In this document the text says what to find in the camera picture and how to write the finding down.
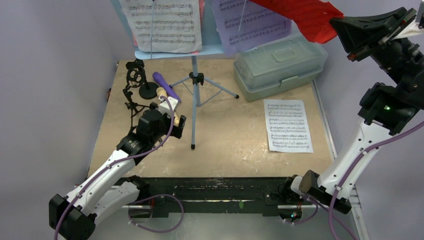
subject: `tabletop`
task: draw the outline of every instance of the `tabletop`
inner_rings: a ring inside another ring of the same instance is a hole
[[[88,175],[94,173],[116,149],[131,126],[131,111],[122,90],[126,85],[128,60],[120,60],[110,97],[100,126]],[[197,109],[195,150],[191,149],[193,97],[179,84],[173,88],[181,98],[177,114],[187,117],[182,138],[170,137],[157,151],[149,154],[125,176],[141,177],[287,177],[304,175],[311,169],[322,173],[332,163],[326,130],[312,84],[282,92],[266,99],[303,100],[313,153],[269,151],[264,101],[247,102],[235,80],[233,59],[200,59],[198,71],[240,98],[221,92]],[[192,71],[189,59],[145,60],[147,80],[159,72],[168,84],[177,82]],[[191,81],[186,86],[193,91]],[[200,88],[202,102],[219,91],[205,82]],[[133,89],[134,102],[149,105],[157,98],[142,99]],[[139,116],[134,117],[137,124]]]

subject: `black tripod clamp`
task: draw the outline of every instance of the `black tripod clamp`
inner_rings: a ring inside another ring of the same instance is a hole
[[[205,75],[200,72],[197,74],[197,76],[194,76],[193,72],[190,72],[188,77],[193,80],[193,85],[200,83],[200,85],[203,86],[203,83],[205,82]]]

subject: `sheet music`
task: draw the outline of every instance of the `sheet music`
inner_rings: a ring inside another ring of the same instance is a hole
[[[314,152],[302,100],[264,99],[263,103],[270,151]]]
[[[191,53],[202,50],[199,0],[119,2],[140,51]]]
[[[254,2],[246,1],[242,18],[244,4],[245,0],[215,0],[212,3],[225,55],[231,56],[290,34],[290,19]]]

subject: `red sheet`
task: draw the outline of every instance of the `red sheet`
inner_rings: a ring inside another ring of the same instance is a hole
[[[292,19],[305,38],[324,44],[337,36],[330,25],[331,18],[343,18],[343,13],[329,2],[320,0],[251,0],[286,18]]]

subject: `storage box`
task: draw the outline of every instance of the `storage box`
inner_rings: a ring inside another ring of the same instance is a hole
[[[234,78],[248,102],[310,83],[327,52],[299,34],[237,54]]]

